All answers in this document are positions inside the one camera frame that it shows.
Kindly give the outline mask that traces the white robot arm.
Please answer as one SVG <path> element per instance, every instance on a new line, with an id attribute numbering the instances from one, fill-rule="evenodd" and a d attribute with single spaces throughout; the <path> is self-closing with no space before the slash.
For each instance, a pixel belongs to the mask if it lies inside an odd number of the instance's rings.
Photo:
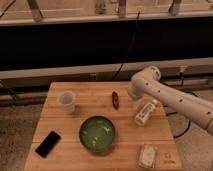
<path id="1" fill-rule="evenodd" d="M 148 94 L 213 135 L 213 102 L 166 86 L 160 78 L 156 66 L 146 67 L 132 76 L 127 92 L 134 101 Z"/>

